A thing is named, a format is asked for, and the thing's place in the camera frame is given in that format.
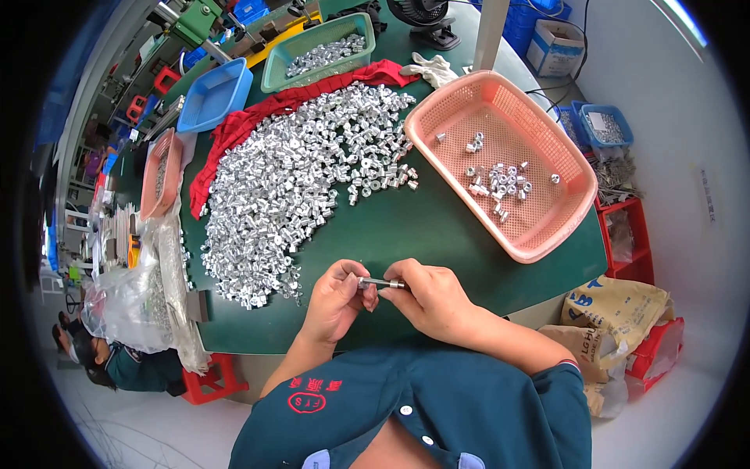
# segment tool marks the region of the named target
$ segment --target white cloth glove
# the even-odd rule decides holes
[[[432,60],[427,60],[419,53],[412,52],[412,60],[418,65],[407,65],[401,68],[401,71],[398,72],[400,75],[421,74],[422,78],[427,80],[435,89],[458,78],[458,75],[451,70],[451,62],[446,61],[440,54],[434,56]]]

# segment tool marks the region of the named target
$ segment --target pink plastic basket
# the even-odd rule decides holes
[[[167,158],[164,168],[164,184],[159,198],[156,197],[156,178],[159,172],[159,162]],[[177,197],[177,183],[180,177],[182,163],[182,140],[175,135],[175,129],[170,128],[154,144],[154,149],[148,156],[143,174],[141,190],[141,221],[160,217],[167,213]]]
[[[584,219],[596,196],[596,177],[565,131],[518,87],[493,71],[453,80],[422,101],[406,118],[406,135],[468,205],[487,231],[520,263],[534,263],[552,252]],[[476,132],[484,146],[467,153]],[[436,134],[445,132],[438,143]],[[524,201],[505,196],[510,212],[500,223],[492,197],[472,197],[468,167],[519,165],[532,184]],[[559,174],[553,184],[551,175]]]

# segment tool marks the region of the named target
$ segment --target red plastic stool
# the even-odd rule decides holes
[[[154,80],[154,88],[166,94],[180,78],[182,78],[180,74],[171,68],[162,67],[161,71],[156,76],[156,80]]]
[[[143,112],[144,107],[146,107],[146,99],[143,96],[134,96],[133,100],[130,103],[130,107],[128,107],[127,111],[125,111],[125,115],[128,119],[137,124],[138,118]]]
[[[223,387],[217,384],[220,378],[216,370],[212,368],[213,365],[221,368],[221,377],[224,379]],[[231,355],[227,353],[212,353],[211,359],[208,361],[208,366],[208,373],[205,376],[190,373],[184,368],[182,369],[182,380],[185,382],[185,387],[187,387],[187,392],[182,397],[192,405],[205,404],[206,402],[225,398],[237,391],[247,391],[250,389],[247,383],[237,382],[232,368]],[[203,390],[201,389],[203,385],[210,387],[213,391],[203,394]]]

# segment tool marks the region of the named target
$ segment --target green plastic basket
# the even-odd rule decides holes
[[[311,51],[320,44],[328,44],[356,33],[364,36],[364,50],[315,70],[304,72],[296,77],[287,77],[289,64],[298,56]],[[263,68],[260,89],[264,93],[282,89],[307,86],[326,77],[345,74],[348,71],[370,64],[370,55],[375,50],[375,31],[370,15],[354,13],[322,25],[310,28],[298,35],[281,41],[268,54]]]

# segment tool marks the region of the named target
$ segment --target yellow tray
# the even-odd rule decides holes
[[[323,22],[323,17],[320,15],[319,11],[315,11],[310,15],[310,18],[313,20],[320,20],[320,22]],[[251,53],[247,56],[245,56],[245,60],[247,60],[247,68],[252,67],[253,65],[257,65],[260,62],[263,62],[266,60],[266,58],[269,56],[269,52],[271,52],[271,49],[276,47],[276,44],[279,44],[281,41],[291,38],[293,35],[298,35],[303,31],[302,26],[304,25],[305,21],[307,21],[307,18],[297,18],[296,20],[292,21],[291,23],[286,25],[286,31],[282,32],[278,36],[274,38],[273,41],[269,42],[265,45],[265,49],[256,53]]]

